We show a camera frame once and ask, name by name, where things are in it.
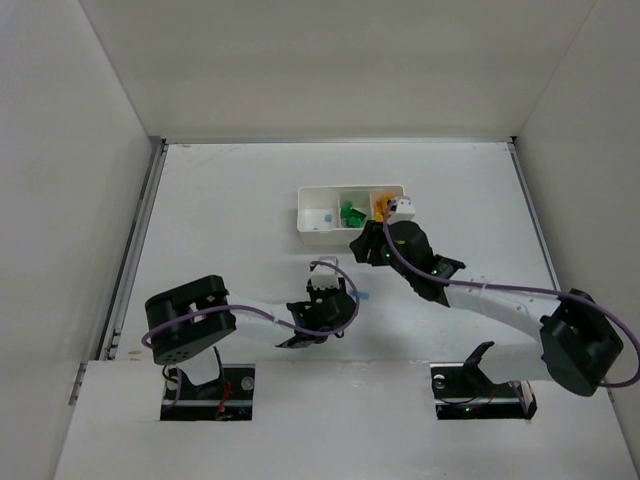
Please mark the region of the green square lego brick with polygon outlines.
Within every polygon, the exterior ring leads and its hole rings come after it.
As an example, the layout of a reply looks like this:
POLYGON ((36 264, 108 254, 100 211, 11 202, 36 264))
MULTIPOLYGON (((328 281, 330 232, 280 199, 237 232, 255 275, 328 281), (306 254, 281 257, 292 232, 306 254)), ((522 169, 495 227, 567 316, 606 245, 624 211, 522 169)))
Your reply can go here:
POLYGON ((362 228, 366 223, 367 215, 357 209, 352 209, 346 216, 348 228, 362 228))

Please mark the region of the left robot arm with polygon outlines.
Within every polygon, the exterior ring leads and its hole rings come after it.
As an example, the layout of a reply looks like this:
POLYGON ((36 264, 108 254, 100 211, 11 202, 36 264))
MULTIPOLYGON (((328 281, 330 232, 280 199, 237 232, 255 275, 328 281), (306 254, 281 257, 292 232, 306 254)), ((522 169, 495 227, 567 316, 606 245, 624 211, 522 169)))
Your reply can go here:
POLYGON ((159 293, 145 303, 148 331, 141 343, 153 361, 195 387, 223 382, 219 345, 233 334, 277 349, 304 349, 341 338, 360 307, 359 292, 343 272, 313 274, 306 300, 270 304, 232 293, 209 275, 159 293))

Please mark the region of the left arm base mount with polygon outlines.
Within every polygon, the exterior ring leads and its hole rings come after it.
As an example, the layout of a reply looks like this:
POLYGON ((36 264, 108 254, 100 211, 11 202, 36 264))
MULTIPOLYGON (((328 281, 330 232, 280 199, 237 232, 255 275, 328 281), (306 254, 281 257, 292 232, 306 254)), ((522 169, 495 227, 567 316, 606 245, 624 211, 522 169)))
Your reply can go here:
POLYGON ((223 366, 221 380, 194 386, 176 367, 163 369, 161 421, 244 422, 253 416, 255 366, 223 366))

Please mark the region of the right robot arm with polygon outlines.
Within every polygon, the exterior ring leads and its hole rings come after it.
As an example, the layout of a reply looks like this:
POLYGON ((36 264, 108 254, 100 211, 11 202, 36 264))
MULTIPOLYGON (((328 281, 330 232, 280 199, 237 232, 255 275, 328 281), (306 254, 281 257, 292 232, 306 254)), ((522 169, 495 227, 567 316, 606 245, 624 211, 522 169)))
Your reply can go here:
POLYGON ((494 384, 553 380, 589 397, 623 350, 603 309, 589 295, 513 286, 500 288, 463 262, 434 253, 426 234, 412 221, 389 226, 369 221, 349 245, 359 263, 389 266, 422 299, 478 314, 529 337, 529 342, 483 342, 467 368, 494 384))

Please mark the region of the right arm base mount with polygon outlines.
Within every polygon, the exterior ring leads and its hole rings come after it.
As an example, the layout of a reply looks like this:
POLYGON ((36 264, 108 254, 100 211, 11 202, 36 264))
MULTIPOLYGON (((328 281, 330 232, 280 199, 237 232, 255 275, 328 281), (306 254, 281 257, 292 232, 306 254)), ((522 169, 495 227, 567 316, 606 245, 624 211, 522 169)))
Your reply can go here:
POLYGON ((483 342, 463 362, 430 365, 438 420, 533 419, 538 405, 529 382, 495 384, 480 370, 480 361, 493 346, 483 342))

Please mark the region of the yellow butterfly lego brick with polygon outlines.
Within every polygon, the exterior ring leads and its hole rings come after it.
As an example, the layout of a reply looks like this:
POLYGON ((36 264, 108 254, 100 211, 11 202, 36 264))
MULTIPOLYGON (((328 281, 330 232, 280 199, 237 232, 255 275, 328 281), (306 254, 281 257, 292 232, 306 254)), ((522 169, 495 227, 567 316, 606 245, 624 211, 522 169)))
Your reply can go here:
POLYGON ((389 204, 390 204, 390 200, 385 200, 385 199, 378 200, 376 202, 376 210, 381 213, 384 213, 388 208, 389 204))

